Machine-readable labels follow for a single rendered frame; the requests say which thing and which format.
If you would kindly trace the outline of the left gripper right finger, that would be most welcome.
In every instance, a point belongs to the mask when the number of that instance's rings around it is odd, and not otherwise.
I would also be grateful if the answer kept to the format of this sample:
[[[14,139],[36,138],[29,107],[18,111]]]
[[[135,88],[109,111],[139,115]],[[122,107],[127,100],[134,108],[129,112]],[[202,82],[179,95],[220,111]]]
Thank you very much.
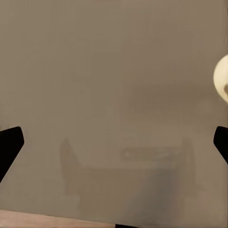
[[[228,128],[218,126],[213,142],[221,156],[228,163]]]

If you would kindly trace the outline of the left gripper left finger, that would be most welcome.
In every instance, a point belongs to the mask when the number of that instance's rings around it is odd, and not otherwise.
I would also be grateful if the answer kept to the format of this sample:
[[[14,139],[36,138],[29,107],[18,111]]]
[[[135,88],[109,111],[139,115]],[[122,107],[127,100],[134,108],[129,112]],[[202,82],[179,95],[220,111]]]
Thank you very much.
[[[0,182],[24,145],[20,126],[0,131]]]

